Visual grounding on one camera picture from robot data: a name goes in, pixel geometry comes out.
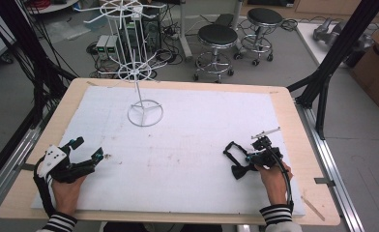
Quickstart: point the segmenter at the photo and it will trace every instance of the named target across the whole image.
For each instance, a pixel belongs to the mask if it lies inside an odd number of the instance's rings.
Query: sleeve
[[[292,213],[287,205],[272,205],[260,210],[265,219],[265,232],[302,232],[302,227],[292,221]]]
[[[72,232],[76,224],[77,219],[74,217],[57,212],[51,216],[43,229],[37,232]]]

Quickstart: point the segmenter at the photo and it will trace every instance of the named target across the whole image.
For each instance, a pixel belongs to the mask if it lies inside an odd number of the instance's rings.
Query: person's left hand
[[[60,183],[53,180],[51,187],[53,188],[54,198],[56,199],[57,212],[69,216],[74,215],[81,184],[83,184],[86,177],[87,176],[80,177],[71,184]]]

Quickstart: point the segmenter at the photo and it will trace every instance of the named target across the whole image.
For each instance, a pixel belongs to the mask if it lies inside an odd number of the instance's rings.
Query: person's hand
[[[290,166],[282,162],[285,169],[288,171],[289,180],[292,179],[293,174]],[[280,167],[274,165],[273,167],[266,169],[263,166],[255,165],[255,168],[261,173],[262,182],[267,190],[269,202],[271,205],[286,204],[286,184],[283,178]]]
[[[80,177],[71,184],[60,183],[53,180],[51,187],[53,188],[54,198],[56,199],[57,212],[69,216],[74,215],[81,184],[83,184],[86,177],[87,176]]]

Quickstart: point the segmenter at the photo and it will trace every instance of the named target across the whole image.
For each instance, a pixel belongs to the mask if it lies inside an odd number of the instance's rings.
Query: black vertical post
[[[363,0],[353,12],[335,43],[318,69],[307,78],[290,86],[290,92],[305,85],[304,92],[296,98],[296,103],[311,108],[313,101],[319,95],[318,111],[316,115],[316,131],[322,139],[324,136],[324,121],[329,82],[332,75],[343,59],[350,53],[353,44],[359,39],[374,17],[379,13],[379,0]]]

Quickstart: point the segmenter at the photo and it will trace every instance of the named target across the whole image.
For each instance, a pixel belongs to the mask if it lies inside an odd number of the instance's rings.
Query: table
[[[58,144],[73,114],[89,86],[133,87],[133,84],[121,80],[78,78],[73,81],[66,95],[46,126],[29,159],[35,164],[43,155],[49,144]],[[289,158],[294,166],[295,178],[300,186],[305,203],[306,215],[295,217],[300,224],[337,225],[340,223],[335,203],[326,185],[315,184],[314,178],[323,177],[313,154],[306,132],[298,112],[286,88],[270,86],[246,86],[227,84],[184,83],[184,82],[140,82],[142,90],[178,89],[178,90],[212,90],[226,92],[264,93],[271,96],[277,120],[282,127],[284,143]],[[0,218],[47,218],[43,210],[31,209],[37,188],[33,183],[32,172],[22,170],[7,197],[0,207]],[[82,220],[123,220],[182,223],[230,223],[230,224],[263,224],[260,215],[218,215],[218,214],[167,214],[149,212],[109,212],[77,211],[77,218]]]

